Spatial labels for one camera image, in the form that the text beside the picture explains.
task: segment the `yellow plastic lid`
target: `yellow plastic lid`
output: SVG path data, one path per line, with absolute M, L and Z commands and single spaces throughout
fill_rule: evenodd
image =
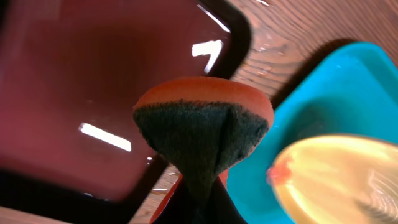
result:
M 286 147 L 268 172 L 296 223 L 398 223 L 398 146 L 320 136 Z

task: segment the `dark red tray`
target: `dark red tray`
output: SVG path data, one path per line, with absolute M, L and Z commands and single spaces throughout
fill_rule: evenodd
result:
M 223 0 L 4 5 L 0 205 L 127 223 L 167 166 L 132 122 L 133 105 L 174 78 L 229 78 L 250 37 Z

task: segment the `wood grain surface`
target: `wood grain surface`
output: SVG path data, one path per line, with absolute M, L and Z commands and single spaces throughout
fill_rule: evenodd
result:
M 254 40 L 233 80 L 262 90 L 277 106 L 330 52 L 354 41 L 380 45 L 398 64 L 398 0 L 230 0 L 249 20 Z M 170 167 L 154 188 L 177 180 Z M 148 223 L 164 193 L 153 191 L 131 223 Z M 2 223 L 37 223 L 0 209 Z

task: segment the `turquoise plastic container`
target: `turquoise plastic container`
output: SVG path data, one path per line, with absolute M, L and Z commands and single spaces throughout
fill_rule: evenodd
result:
M 350 133 L 398 143 L 398 71 L 370 43 L 329 55 L 276 109 L 254 153 L 231 168 L 228 192 L 249 223 L 293 223 L 278 204 L 266 171 L 289 144 L 320 134 Z

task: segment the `yellow oval object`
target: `yellow oval object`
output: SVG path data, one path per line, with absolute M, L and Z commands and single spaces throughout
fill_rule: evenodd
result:
M 398 223 L 398 146 L 358 136 L 293 143 L 269 178 L 298 224 Z

